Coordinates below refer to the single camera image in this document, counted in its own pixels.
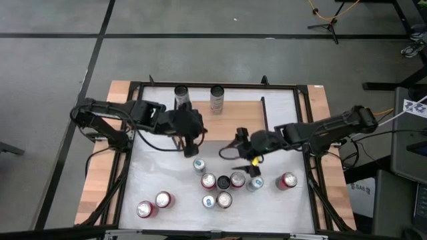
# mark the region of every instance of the small black object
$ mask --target small black object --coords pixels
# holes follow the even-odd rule
[[[222,190],[227,190],[232,183],[230,181],[230,178],[225,176],[225,175],[218,177],[218,180],[216,182],[217,182],[218,187]]]

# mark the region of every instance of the can lid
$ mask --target can lid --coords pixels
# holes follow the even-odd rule
[[[230,187],[230,178],[224,175],[218,177],[217,185],[220,189],[228,189]]]
[[[204,167],[205,167],[205,161],[203,161],[203,159],[195,159],[194,161],[193,161],[193,166],[196,168],[196,169],[199,169],[199,170],[202,170]]]
[[[201,176],[201,184],[205,187],[213,187],[216,183],[216,178],[212,173],[205,173]]]
[[[143,218],[149,217],[152,211],[152,204],[149,201],[142,201],[136,208],[136,213],[138,216]]]
[[[166,191],[161,191],[155,196],[155,204],[158,207],[167,207],[171,203],[171,195]]]
[[[223,191],[218,195],[216,201],[221,207],[229,207],[233,202],[233,198],[229,193]]]
[[[252,180],[252,185],[254,187],[260,188],[264,185],[264,180],[261,177],[254,177]]]
[[[206,195],[205,197],[203,197],[201,202],[203,203],[203,206],[208,207],[208,208],[215,206],[215,199],[211,195]]]
[[[296,179],[296,176],[293,173],[285,173],[283,174],[282,181],[288,186],[288,187],[295,187],[298,183],[298,180]]]
[[[219,85],[215,85],[211,88],[211,94],[214,97],[221,97],[222,95],[224,95],[224,88]]]
[[[177,96],[185,96],[188,93],[188,88],[184,85],[178,85],[175,87],[175,90],[173,90],[175,92],[175,95]]]
[[[233,173],[230,177],[233,186],[241,187],[245,184],[246,178],[242,173]]]

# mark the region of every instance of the soda can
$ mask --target soda can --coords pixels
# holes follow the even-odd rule
[[[159,208],[171,208],[175,203],[175,197],[167,191],[161,191],[155,196],[155,205]]]
[[[230,207],[233,203],[232,196],[227,193],[226,191],[222,191],[218,196],[216,197],[216,202],[218,203],[218,206],[220,206],[223,209],[226,209]]]
[[[246,184],[246,188],[249,191],[257,191],[258,189],[262,188],[264,185],[264,180],[261,177],[254,177],[249,181],[248,184]]]
[[[212,190],[216,188],[216,178],[212,173],[205,173],[200,179],[201,186],[206,190]]]
[[[222,113],[222,108],[224,106],[224,88],[215,85],[211,88],[211,110],[213,114]]]
[[[286,190],[295,187],[298,183],[296,176],[293,173],[287,172],[276,178],[276,186],[279,190]]]
[[[208,209],[215,207],[215,199],[211,195],[206,195],[205,197],[203,197],[201,203],[203,203],[203,206]]]
[[[193,168],[195,173],[197,173],[198,175],[203,175],[206,172],[206,164],[205,161],[203,161],[203,159],[195,159],[193,161]]]
[[[232,187],[234,189],[239,189],[240,187],[245,185],[245,182],[246,182],[245,175],[243,175],[243,173],[238,173],[238,172],[233,173],[232,176],[230,177],[230,180],[232,182]]]
[[[159,209],[149,201],[142,201],[136,207],[136,213],[141,218],[155,217]]]
[[[221,190],[227,190],[230,188],[230,178],[227,176],[222,175],[221,177],[218,177],[218,180],[216,181],[216,185]]]
[[[178,85],[175,87],[175,100],[176,108],[181,106],[183,103],[189,103],[188,88],[184,85]]]

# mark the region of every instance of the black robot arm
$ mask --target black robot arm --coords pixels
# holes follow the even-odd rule
[[[115,130],[103,118],[121,119],[127,121],[135,130],[144,130],[156,135],[183,137],[185,139],[183,152],[186,157],[199,153],[194,139],[206,132],[202,116],[197,109],[191,108],[191,103],[184,103],[177,110],[166,111],[165,105],[151,101],[110,103],[86,98],[82,105],[71,110],[70,118],[80,128],[89,127],[96,130],[107,138],[110,148],[122,153],[129,151],[131,147],[127,133]]]

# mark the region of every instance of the yellow cable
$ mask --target yellow cable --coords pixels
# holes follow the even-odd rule
[[[385,110],[385,111],[383,111],[383,112],[381,112],[381,113],[373,113],[373,115],[374,116],[379,116],[379,115],[383,115],[383,114],[385,114],[385,113],[389,113],[389,112],[391,112],[391,111],[393,111],[394,109],[388,109],[388,110]]]
[[[340,13],[340,14],[338,14],[337,16],[334,16],[334,17],[322,17],[318,12],[316,12],[316,15],[320,18],[320,19],[323,19],[323,20],[332,20],[332,19],[336,19],[336,18],[338,18],[339,16],[342,16],[343,14],[345,14],[345,13],[347,13],[348,12],[348,10],[350,10],[352,7],[354,7],[356,4],[358,4],[358,2],[359,2],[360,0],[357,0],[355,3],[353,3],[351,6],[349,6],[346,10],[344,10],[342,13]],[[312,10],[314,10],[314,6],[313,6],[313,3],[312,3],[312,0],[308,0],[308,2],[310,3],[310,5],[312,6]]]

